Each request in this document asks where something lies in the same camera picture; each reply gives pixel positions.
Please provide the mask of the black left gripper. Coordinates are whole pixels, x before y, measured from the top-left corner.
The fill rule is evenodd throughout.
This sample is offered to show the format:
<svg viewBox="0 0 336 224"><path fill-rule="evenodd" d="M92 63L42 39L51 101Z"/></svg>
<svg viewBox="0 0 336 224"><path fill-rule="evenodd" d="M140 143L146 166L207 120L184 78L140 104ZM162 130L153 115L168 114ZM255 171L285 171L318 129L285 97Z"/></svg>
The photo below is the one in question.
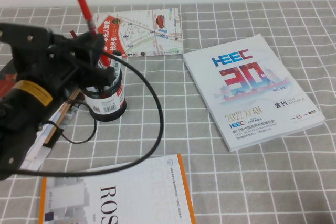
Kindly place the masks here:
<svg viewBox="0 0 336 224"><path fill-rule="evenodd" d="M49 91L63 91L71 86L86 88L110 86L116 79L113 67L98 67L100 53L104 52L103 34L85 32L75 38L48 32L46 51L46 87Z"/></svg>

